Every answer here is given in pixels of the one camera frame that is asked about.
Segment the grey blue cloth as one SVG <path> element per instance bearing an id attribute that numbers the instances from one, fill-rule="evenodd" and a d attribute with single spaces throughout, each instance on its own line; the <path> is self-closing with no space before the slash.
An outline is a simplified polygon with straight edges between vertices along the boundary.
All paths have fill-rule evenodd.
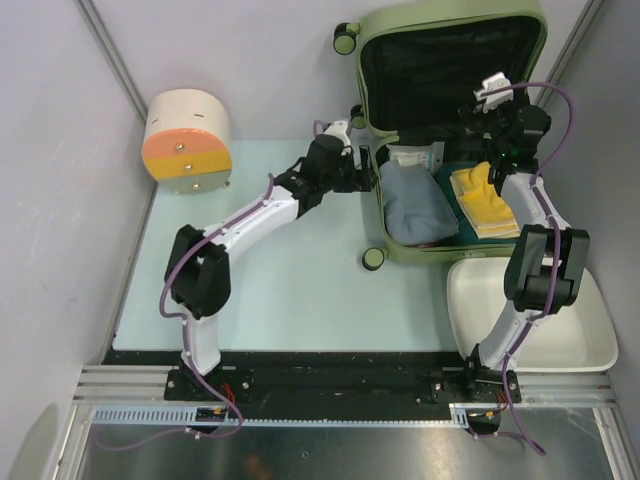
<path id="1" fill-rule="evenodd" d="M 385 227 L 403 246 L 433 244 L 454 236 L 459 223 L 442 189 L 422 165 L 389 160 L 379 169 Z"/>

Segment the green hard shell suitcase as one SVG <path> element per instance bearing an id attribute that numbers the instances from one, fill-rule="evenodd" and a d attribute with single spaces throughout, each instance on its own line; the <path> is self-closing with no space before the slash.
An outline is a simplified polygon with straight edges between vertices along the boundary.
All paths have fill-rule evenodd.
<path id="1" fill-rule="evenodd" d="M 377 200 L 389 145 L 441 146 L 444 163 L 479 159 L 481 141 L 465 134 L 459 108 L 492 74 L 527 80 L 546 34 L 536 1 L 413 1 L 337 25 L 334 50 L 357 61 L 351 120 L 381 141 L 370 151 Z"/>

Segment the yellow cloth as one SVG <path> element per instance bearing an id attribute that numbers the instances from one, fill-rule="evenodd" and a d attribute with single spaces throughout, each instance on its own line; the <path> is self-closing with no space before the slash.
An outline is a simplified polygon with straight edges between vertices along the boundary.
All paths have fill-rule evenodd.
<path id="1" fill-rule="evenodd" d="M 478 239 L 512 239 L 520 234 L 515 216 L 489 183 L 490 163 L 454 171 L 449 176 L 455 199 Z"/>

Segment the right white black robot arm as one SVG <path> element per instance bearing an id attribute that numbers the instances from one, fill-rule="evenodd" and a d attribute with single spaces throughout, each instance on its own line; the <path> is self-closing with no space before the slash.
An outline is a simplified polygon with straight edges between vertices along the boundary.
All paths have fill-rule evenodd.
<path id="1" fill-rule="evenodd" d="M 492 110 L 463 107 L 459 115 L 466 133 L 480 139 L 489 183 L 520 228 L 504 274 L 506 303 L 490 333 L 466 358 L 461 376 L 463 393 L 484 401 L 495 391 L 510 390 L 509 371 L 534 329 L 575 302 L 590 237 L 572 228 L 545 192 L 536 158 L 551 126 L 544 110 L 507 102 Z"/>

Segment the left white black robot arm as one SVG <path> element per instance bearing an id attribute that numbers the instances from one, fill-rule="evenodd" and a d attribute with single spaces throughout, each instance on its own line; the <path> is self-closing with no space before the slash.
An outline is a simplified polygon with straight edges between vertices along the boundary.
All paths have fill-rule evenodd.
<path id="1" fill-rule="evenodd" d="M 218 316 L 232 292 L 231 267 L 274 230 L 300 219 L 330 192 L 363 186 L 354 163 L 351 122 L 337 120 L 311 141 L 307 153 L 284 172 L 268 176 L 266 191 L 229 218 L 204 229 L 190 224 L 175 236 L 159 300 L 160 314 L 181 321 L 186 387 L 197 398 L 214 397 L 221 376 Z"/>

